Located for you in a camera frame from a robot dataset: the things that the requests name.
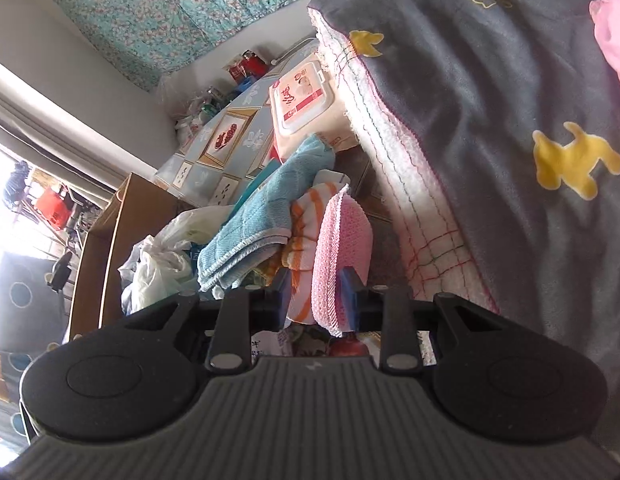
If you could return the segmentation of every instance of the curtain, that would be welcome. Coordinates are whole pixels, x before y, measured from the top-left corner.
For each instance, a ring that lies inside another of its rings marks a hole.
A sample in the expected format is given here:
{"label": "curtain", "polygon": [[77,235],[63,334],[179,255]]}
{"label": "curtain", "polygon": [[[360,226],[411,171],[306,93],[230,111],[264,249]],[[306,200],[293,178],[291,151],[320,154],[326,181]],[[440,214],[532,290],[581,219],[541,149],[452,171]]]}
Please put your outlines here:
{"label": "curtain", "polygon": [[1,98],[0,150],[41,168],[101,208],[125,179]]}
{"label": "curtain", "polygon": [[164,73],[295,0],[55,1],[106,60],[149,90]]}

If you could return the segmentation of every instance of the yellow bear print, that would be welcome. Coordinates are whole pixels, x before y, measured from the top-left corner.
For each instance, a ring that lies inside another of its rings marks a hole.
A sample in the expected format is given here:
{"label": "yellow bear print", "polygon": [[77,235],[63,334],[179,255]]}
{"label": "yellow bear print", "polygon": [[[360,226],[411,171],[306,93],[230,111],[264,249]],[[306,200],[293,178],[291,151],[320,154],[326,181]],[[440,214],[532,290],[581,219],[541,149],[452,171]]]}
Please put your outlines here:
{"label": "yellow bear print", "polygon": [[350,42],[354,47],[357,56],[379,57],[379,52],[373,45],[378,45],[384,40],[384,35],[380,32],[369,32],[367,30],[351,30]]}
{"label": "yellow bear print", "polygon": [[606,139],[587,134],[577,123],[564,123],[564,128],[574,136],[566,146],[548,139],[539,130],[532,133],[536,180],[543,188],[551,190],[559,189],[563,180],[581,198],[592,200],[598,188],[590,172],[602,160],[611,174],[620,174],[620,155]]}

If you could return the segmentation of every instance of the blue towel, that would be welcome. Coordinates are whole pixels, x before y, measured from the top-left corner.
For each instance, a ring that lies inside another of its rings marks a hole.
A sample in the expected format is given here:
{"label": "blue towel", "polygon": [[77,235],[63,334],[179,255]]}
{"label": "blue towel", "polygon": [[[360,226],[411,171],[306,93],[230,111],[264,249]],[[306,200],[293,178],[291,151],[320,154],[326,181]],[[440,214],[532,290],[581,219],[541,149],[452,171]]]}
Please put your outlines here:
{"label": "blue towel", "polygon": [[334,167],[334,151],[308,137],[199,253],[201,290],[237,287],[292,234],[290,204],[311,186],[319,170]]}
{"label": "blue towel", "polygon": [[221,227],[231,221],[232,217],[238,213],[239,209],[241,209],[247,202],[247,200],[252,196],[252,194],[259,189],[261,184],[263,184],[264,181],[280,167],[281,163],[276,158],[273,158],[268,164],[266,164],[266,167],[263,168],[254,178],[254,180],[248,185],[248,187],[245,188],[245,191],[239,197],[239,200],[236,202],[236,204],[234,204],[232,211],[228,215],[228,220],[226,220]]}

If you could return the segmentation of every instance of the red label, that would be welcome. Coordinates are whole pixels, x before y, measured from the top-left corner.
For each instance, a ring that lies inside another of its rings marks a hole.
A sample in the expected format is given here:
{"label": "red label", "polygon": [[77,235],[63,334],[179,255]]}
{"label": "red label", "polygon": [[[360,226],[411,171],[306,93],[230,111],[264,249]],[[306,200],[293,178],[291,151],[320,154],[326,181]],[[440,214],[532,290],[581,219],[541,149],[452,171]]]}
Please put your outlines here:
{"label": "red label", "polygon": [[283,96],[281,100],[287,105],[289,105],[292,101],[295,100],[295,97],[293,95],[290,95],[290,86],[286,86],[283,89],[283,92],[281,92],[281,95]]}
{"label": "red label", "polygon": [[314,92],[313,94],[310,94],[303,101],[301,101],[296,107],[292,108],[292,110],[290,110],[287,114],[285,114],[283,116],[283,120],[287,121],[290,117],[292,117],[297,112],[300,112],[303,108],[308,106],[315,99],[318,99],[319,97],[321,97],[323,94],[324,94],[323,89],[319,88],[316,92]]}
{"label": "red label", "polygon": [[295,74],[295,81],[299,81],[303,76],[305,76],[308,72],[306,72],[306,69],[303,69],[301,72],[297,72]]}

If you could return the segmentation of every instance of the red can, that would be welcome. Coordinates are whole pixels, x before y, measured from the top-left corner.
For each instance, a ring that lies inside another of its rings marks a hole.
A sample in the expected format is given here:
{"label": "red can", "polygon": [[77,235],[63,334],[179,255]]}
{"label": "red can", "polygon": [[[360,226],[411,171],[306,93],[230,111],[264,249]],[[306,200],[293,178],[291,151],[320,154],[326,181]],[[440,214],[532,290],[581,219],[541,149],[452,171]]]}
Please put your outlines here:
{"label": "red can", "polygon": [[244,52],[242,66],[248,74],[256,78],[265,76],[270,69],[268,64],[251,50],[246,50]]}

